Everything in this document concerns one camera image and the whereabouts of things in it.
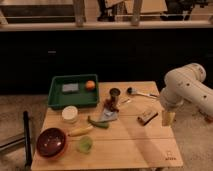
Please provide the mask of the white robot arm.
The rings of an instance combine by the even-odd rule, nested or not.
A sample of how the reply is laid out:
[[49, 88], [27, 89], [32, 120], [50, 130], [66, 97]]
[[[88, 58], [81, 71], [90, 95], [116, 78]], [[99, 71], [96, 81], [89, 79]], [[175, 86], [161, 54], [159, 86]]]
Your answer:
[[170, 70], [164, 77], [165, 87], [159, 95], [162, 125], [170, 126], [174, 121], [174, 110], [189, 101], [196, 105], [207, 121], [213, 122], [213, 89], [203, 84], [206, 78], [204, 67], [191, 63]]

